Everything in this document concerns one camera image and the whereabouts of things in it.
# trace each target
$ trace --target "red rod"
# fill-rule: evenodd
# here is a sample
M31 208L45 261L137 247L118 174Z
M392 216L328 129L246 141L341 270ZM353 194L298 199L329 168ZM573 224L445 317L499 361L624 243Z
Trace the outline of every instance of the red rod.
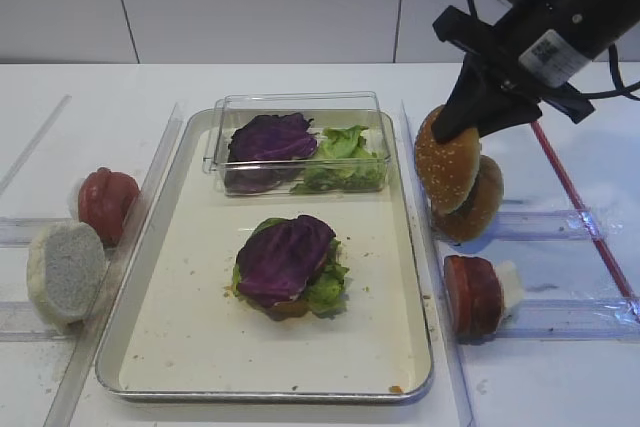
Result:
M576 190L575 185L573 185L569 174L567 174L567 171L562 166L562 163L560 162L560 159L558 158L555 150L553 150L553 147L551 147L551 143L542 130L542 127L540 127L540 124L538 122L533 122L531 124L531 128L533 129L533 133L536 135L536 138L538 139L542 150L544 150L547 159L549 159L553 170L555 170L558 179L562 183L562 187L564 187L565 192L569 196L573 207L576 210L586 209L586 206L584 205L580 194L578 194L578 191ZM598 249L600 257L602 257L602 260L607 266L607 269L609 270L611 277L613 277L613 280L616 283L616 286L618 287L618 290L620 291L622 296L627 298L635 298L635 294L633 293L633 289L631 288L629 281L622 272L622 269L618 265L618 261L614 257L613 252L611 252L604 239L596 238L592 233L591 241L593 242L593 245L595 245L596 249Z

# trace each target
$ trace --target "black cable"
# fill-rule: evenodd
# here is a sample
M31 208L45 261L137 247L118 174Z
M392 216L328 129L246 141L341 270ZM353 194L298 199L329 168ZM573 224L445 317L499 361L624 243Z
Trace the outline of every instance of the black cable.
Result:
M478 22L478 26L481 29L484 29L484 25L480 21L478 17L478 9L476 8L475 0L467 0L467 5L469 8L469 15ZM613 84L616 87L614 90L605 90L603 92L589 92L589 93L568 93L562 92L558 89L553 89L543 84L542 82L536 82L537 90L542 94L555 98L555 99L586 99L586 100L600 100L600 99L610 99L613 97L625 96L632 100L640 100L635 95L631 95L632 92L636 90L640 90L640 81L635 82L633 84L625 86L622 82L622 77L620 76L620 69L618 66L618 57L617 57L617 49L614 44L609 47L609 70L611 71L611 78L613 80Z
M624 89L625 85L622 81L622 75L620 74L620 63L618 58L618 48L616 44L609 46L609 72L611 72L611 80L613 85L617 89ZM630 100L640 100L640 97L636 97L633 94L622 94Z

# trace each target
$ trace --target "barcode label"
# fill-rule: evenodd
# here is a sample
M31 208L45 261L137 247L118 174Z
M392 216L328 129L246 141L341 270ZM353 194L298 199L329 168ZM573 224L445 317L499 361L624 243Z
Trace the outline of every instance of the barcode label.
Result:
M545 32L518 60L550 87L561 86L590 62L555 30Z
M538 60L543 64L548 64L554 56L558 55L558 52L560 52L560 49L553 45L548 39L542 39L542 41L531 50L531 53L538 57Z

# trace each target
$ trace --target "red cabbage leaf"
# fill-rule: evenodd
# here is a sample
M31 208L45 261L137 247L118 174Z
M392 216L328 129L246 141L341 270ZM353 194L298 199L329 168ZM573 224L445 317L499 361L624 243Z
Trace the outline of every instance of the red cabbage leaf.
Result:
M335 245L335 232L315 217L267 219L238 252L234 290L265 309L298 300L323 276Z
M257 115L236 130L229 143L229 162L270 162L307 159L318 147L308 132L311 121L301 113L289 115ZM297 169L268 168L230 169L225 177L228 190L236 193L260 193L280 183L293 180Z

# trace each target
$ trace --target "white wall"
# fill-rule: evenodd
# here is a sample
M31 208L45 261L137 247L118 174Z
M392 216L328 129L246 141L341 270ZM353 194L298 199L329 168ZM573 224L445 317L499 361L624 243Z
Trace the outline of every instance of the white wall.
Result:
M124 4L146 63L458 61L461 52L440 43L432 23L447 5L466 10L464 0ZM478 5L487 20L502 12L494 0ZM0 62L136 61L121 0L0 0L0 13ZM640 27L619 47L623 60L640 60Z
M0 0L0 62L135 62L120 0Z
M141 62L391 62L400 0L124 0Z

